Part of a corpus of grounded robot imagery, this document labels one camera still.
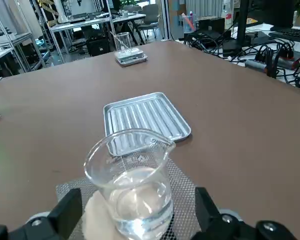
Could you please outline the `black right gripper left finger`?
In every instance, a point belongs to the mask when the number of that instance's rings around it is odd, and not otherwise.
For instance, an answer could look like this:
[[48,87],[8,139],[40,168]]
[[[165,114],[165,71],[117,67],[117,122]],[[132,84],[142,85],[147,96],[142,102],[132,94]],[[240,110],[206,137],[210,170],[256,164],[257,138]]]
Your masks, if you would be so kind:
[[67,240],[82,215],[82,193],[73,188],[47,216],[36,217],[13,231],[0,224],[0,240]]

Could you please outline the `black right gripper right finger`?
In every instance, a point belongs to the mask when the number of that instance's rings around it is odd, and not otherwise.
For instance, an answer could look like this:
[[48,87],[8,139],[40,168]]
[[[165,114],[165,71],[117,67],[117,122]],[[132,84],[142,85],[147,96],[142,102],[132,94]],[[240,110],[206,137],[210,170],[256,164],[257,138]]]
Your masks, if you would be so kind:
[[195,188],[195,215],[200,231],[195,240],[295,240],[296,237],[279,222],[260,220],[255,227],[229,213],[220,213],[204,187]]

